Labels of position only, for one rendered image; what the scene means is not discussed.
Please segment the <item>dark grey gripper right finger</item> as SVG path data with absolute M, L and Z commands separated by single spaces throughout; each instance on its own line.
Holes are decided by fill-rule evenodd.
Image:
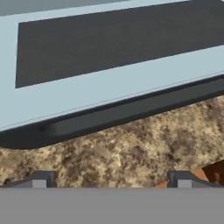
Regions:
M 221 188 L 221 185 L 200 179 L 190 171 L 169 171 L 168 188 Z

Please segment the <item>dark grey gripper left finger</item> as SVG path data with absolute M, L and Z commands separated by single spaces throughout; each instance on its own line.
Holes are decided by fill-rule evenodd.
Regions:
M 35 171 L 29 177 L 3 185 L 3 188 L 54 188 L 56 186 L 55 171 Z

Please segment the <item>brown baguette bread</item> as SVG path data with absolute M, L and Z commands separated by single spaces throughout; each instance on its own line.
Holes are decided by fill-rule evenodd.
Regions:
M 216 163 L 206 165 L 200 169 L 190 170 L 189 172 L 194 174 L 199 179 L 203 179 L 224 187 L 224 159 Z M 156 185 L 156 188 L 168 188 L 167 183 L 168 179 L 164 183 Z

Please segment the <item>pale blue toaster oven door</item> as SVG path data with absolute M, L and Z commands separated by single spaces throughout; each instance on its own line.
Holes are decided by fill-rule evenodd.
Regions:
M 0 147 L 45 125 L 224 74 L 224 0 L 0 0 Z

